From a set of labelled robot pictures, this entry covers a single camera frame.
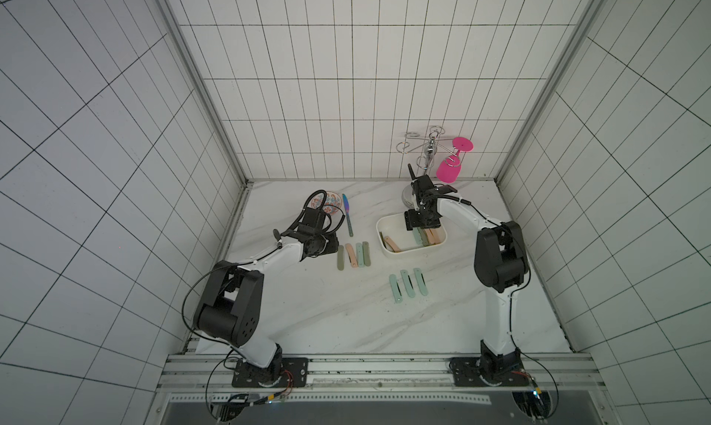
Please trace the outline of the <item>pink folding fruit knife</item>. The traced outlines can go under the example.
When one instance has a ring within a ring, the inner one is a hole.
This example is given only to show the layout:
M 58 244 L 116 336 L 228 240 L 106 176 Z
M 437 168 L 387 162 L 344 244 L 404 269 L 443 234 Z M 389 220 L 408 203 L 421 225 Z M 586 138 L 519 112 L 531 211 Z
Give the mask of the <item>pink folding fruit knife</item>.
M 358 268 L 358 258 L 357 258 L 357 252 L 356 249 L 351 245 L 351 243 L 346 244 L 346 253 L 349 258 L 349 262 L 352 268 Z

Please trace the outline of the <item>olive folding fruit knife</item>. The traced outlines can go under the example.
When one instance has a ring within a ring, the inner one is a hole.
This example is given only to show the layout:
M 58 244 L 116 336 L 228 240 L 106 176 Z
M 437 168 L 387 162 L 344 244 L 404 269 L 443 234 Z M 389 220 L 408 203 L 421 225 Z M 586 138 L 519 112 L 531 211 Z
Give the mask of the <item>olive folding fruit knife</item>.
M 371 266 L 371 258 L 370 258 L 370 244 L 368 242 L 363 242 L 362 243 L 362 250 L 363 250 L 363 262 L 365 267 L 370 267 Z

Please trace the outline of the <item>mint folding fruit knife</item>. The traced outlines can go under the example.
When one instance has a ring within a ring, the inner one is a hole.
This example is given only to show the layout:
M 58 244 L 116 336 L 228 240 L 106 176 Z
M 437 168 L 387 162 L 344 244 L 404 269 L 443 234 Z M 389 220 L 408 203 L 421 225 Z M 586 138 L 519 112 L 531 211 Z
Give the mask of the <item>mint folding fruit knife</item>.
M 429 289 L 427 287 L 427 283 L 425 281 L 424 273 L 423 273 L 422 269 L 414 268 L 413 271 L 415 274 L 415 278 L 416 278 L 416 282 L 417 282 L 417 286 L 418 286 L 418 290 L 420 291 L 420 294 L 422 296 L 428 296 Z

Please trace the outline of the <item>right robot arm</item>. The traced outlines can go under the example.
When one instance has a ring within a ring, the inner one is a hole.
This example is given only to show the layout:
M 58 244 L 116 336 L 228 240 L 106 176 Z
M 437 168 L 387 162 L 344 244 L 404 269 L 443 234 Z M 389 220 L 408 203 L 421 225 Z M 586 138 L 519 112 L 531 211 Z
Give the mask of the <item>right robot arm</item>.
M 495 384 L 511 371 L 522 368 L 521 351 L 513 338 L 516 296 L 526 286 L 530 272 L 520 225 L 493 219 L 469 200 L 457 197 L 450 185 L 437 186 L 428 175 L 416 175 L 408 166 L 412 208 L 405 214 L 405 228 L 437 229 L 441 219 L 476 236 L 473 269 L 486 288 L 486 328 L 481 339 L 479 374 Z

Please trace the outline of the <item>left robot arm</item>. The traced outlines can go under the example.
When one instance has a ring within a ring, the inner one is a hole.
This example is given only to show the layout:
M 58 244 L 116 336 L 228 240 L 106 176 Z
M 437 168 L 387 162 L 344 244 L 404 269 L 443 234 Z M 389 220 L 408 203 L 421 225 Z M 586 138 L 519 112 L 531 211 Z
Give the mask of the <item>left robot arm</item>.
M 279 372 L 281 347 L 258 328 L 266 278 L 308 258 L 337 253 L 337 232 L 345 220 L 327 191 L 315 191 L 285 230 L 275 230 L 275 245 L 248 261 L 222 260 L 198 279 L 205 288 L 185 326 L 209 342 L 225 343 L 256 369 Z

